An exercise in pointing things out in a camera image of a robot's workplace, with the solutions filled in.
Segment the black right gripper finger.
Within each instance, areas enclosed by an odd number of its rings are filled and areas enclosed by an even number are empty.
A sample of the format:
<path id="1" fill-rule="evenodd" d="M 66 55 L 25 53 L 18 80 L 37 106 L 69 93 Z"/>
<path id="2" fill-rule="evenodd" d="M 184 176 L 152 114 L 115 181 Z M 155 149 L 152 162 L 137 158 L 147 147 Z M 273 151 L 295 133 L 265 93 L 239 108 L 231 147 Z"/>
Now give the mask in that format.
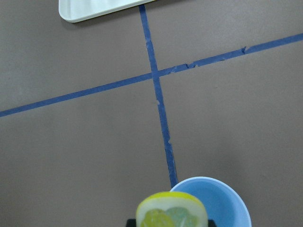
<path id="1" fill-rule="evenodd" d="M 136 227 L 136 219 L 128 219 L 126 222 L 126 227 Z M 208 227 L 216 227 L 216 224 L 213 220 L 208 220 Z"/>

